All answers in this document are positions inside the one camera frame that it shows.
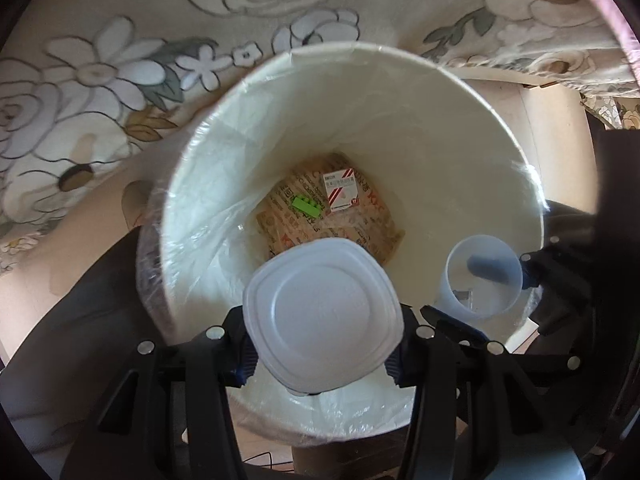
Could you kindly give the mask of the white plastic container lid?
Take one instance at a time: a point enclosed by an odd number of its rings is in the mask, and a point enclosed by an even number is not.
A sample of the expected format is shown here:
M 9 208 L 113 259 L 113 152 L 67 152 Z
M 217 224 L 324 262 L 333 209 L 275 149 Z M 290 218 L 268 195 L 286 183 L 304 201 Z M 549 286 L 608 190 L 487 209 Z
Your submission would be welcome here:
M 270 259 L 248 281 L 242 311 L 259 361 L 303 394 L 366 377 L 404 334 L 390 278 L 346 238 L 322 238 Z

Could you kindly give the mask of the floral mattress side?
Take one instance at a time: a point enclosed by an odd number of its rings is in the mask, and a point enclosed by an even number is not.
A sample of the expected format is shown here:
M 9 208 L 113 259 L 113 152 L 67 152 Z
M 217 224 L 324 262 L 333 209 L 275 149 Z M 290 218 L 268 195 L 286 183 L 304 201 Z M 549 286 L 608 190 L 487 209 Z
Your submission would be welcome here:
M 1 0 L 1 269 L 273 55 L 367 41 L 451 68 L 639 93 L 606 0 Z

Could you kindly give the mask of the brown paper bag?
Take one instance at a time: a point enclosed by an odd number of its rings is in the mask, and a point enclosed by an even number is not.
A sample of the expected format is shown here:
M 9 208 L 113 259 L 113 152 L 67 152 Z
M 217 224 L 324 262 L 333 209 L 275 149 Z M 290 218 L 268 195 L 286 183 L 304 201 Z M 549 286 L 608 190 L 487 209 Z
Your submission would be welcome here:
M 378 190 L 356 171 L 359 203 L 331 212 L 326 202 L 322 176 L 328 172 L 354 168 L 341 153 L 316 156 L 301 162 L 284 177 L 258 206 L 256 221 L 267 241 L 270 255 L 319 238 L 347 238 L 364 248 L 379 264 L 390 261 L 405 232 L 396 226 Z M 295 195 L 310 197 L 322 206 L 318 219 L 306 217 L 291 206 Z

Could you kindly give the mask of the white trash bin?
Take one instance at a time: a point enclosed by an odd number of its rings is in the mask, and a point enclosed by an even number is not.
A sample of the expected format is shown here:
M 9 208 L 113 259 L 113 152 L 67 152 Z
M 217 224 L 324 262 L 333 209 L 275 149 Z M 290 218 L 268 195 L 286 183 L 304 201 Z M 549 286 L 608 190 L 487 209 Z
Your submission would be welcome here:
M 281 53 L 180 136 L 137 261 L 145 309 L 173 344 L 222 322 L 262 264 L 305 243 L 360 246 L 420 307 L 465 237 L 519 253 L 544 238 L 538 174 L 504 120 L 448 70 L 401 50 Z

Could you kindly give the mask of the green plastic block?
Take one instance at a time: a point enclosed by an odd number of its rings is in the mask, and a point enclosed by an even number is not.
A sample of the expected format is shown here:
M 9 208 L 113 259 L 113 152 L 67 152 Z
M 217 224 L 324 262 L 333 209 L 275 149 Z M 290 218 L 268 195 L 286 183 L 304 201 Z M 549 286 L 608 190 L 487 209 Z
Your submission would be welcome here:
M 309 218 L 318 219 L 322 214 L 322 206 L 307 196 L 295 195 L 291 206 Z

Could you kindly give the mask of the clear plastic cup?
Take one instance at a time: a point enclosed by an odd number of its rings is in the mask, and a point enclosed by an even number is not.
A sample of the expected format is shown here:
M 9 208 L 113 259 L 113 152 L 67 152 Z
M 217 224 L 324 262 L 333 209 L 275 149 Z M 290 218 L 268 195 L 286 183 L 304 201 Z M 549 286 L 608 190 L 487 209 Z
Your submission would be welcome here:
M 503 240 L 474 235 L 449 253 L 434 307 L 465 323 L 506 313 L 523 287 L 520 259 Z

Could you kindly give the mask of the small white medicine box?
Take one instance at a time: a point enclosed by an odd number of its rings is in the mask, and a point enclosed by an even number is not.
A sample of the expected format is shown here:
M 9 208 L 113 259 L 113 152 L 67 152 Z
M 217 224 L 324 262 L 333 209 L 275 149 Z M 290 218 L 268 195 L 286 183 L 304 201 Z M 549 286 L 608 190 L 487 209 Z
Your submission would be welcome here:
M 352 208 L 359 203 L 358 184 L 354 168 L 328 172 L 322 176 L 326 202 L 331 212 Z

